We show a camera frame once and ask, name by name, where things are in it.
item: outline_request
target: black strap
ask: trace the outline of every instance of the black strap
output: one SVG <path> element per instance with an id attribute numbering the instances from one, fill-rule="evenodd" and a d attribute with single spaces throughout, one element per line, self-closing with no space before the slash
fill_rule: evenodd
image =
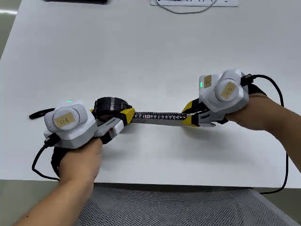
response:
<path id="1" fill-rule="evenodd" d="M 41 110 L 41 111 L 38 111 L 38 112 L 35 112 L 35 113 L 29 115 L 29 118 L 30 119 L 37 119 L 37 118 L 45 116 L 48 112 L 52 112 L 54 110 L 55 110 L 55 108 L 49 108 L 49 109 Z"/>

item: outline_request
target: hand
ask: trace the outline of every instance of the hand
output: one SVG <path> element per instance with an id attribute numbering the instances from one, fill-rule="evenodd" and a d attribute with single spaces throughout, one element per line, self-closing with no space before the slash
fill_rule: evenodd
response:
<path id="1" fill-rule="evenodd" d="M 79 149 L 68 151 L 59 167 L 60 184 L 75 181 L 93 186 L 100 168 L 102 145 L 102 141 L 97 138 Z"/>
<path id="2" fill-rule="evenodd" d="M 282 123 L 285 108 L 278 105 L 267 96 L 251 94 L 249 103 L 241 110 L 226 115 L 226 119 L 252 130 L 271 130 Z"/>

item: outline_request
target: tan label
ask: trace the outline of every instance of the tan label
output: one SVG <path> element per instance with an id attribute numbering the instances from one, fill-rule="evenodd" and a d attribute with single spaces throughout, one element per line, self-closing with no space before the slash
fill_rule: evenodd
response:
<path id="1" fill-rule="evenodd" d="M 204 89 L 211 86 L 211 75 L 208 75 L 204 78 Z"/>
<path id="2" fill-rule="evenodd" d="M 58 128 L 69 125 L 70 123 L 73 123 L 74 121 L 75 121 L 75 119 L 74 119 L 72 113 L 64 114 L 61 117 L 58 117 L 55 119 L 55 123 Z"/>
<path id="3" fill-rule="evenodd" d="M 229 81 L 226 87 L 223 89 L 221 96 L 225 99 L 228 99 L 235 89 L 236 85 Z"/>

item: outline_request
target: black object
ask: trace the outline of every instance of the black object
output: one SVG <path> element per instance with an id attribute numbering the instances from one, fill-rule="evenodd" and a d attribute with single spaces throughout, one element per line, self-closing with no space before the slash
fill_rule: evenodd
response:
<path id="1" fill-rule="evenodd" d="M 36 164 L 38 162 L 38 159 L 39 157 L 41 156 L 42 152 L 48 148 L 48 147 L 53 147 L 55 144 L 57 144 L 59 141 L 60 141 L 60 137 L 56 134 L 56 133 L 53 133 L 51 134 L 49 137 L 47 137 L 44 141 L 44 145 L 42 146 L 42 148 L 38 151 L 36 157 L 34 158 L 33 160 L 33 163 L 32 163 L 32 171 L 37 173 L 39 176 L 43 177 L 43 178 L 46 178 L 46 179 L 51 179 L 51 180 L 60 180 L 59 178 L 53 178 L 53 177 L 49 177 L 49 176 L 46 176 L 44 174 L 42 174 L 41 172 L 39 172 L 37 169 L 36 169 Z"/>
<path id="2" fill-rule="evenodd" d="M 44 0 L 56 2 L 74 2 L 74 3 L 92 3 L 92 4 L 108 4 L 108 0 Z"/>
<path id="3" fill-rule="evenodd" d="M 275 87 L 275 89 L 277 90 L 277 92 L 279 94 L 280 104 L 281 104 L 281 106 L 284 107 L 283 96 L 282 96 L 281 90 L 280 90 L 279 86 L 275 83 L 275 81 L 272 78 L 270 78 L 266 75 L 262 75 L 262 74 L 256 74 L 256 75 L 251 76 L 251 79 L 253 79 L 253 80 L 256 79 L 256 78 L 267 79 L 273 84 L 273 86 Z M 275 191 L 261 192 L 260 194 L 274 194 L 274 193 L 282 191 L 286 186 L 287 178 L 288 178 L 288 154 L 286 153 L 285 154 L 285 177 L 284 177 L 284 181 L 283 181 L 282 186 L 279 189 L 275 190 Z"/>
<path id="4" fill-rule="evenodd" d="M 45 109 L 45 110 L 42 110 L 42 111 L 38 111 L 38 112 L 35 112 L 35 113 L 29 115 L 29 118 L 30 119 L 37 119 L 37 118 L 45 116 L 48 112 L 52 112 L 54 110 L 55 110 L 55 108 L 49 108 L 49 109 Z"/>

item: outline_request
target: white power strip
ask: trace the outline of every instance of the white power strip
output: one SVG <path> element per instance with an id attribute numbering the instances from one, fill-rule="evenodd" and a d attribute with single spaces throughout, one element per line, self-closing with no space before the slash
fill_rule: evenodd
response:
<path id="1" fill-rule="evenodd" d="M 217 0 L 213 6 L 237 7 L 239 0 Z M 162 6 L 210 6 L 213 0 L 158 0 Z M 156 0 L 150 0 L 152 6 L 156 6 Z"/>

